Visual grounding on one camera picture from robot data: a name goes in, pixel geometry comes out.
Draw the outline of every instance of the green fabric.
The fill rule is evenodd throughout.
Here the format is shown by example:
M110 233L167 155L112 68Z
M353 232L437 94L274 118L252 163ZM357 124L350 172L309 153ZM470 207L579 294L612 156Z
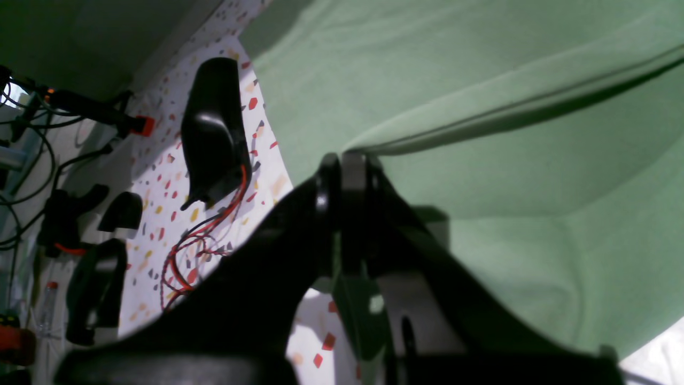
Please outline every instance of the green fabric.
M381 155L571 346L624 356L684 315L684 70L602 93L684 57L683 2L280 0L240 39L294 184L327 152Z

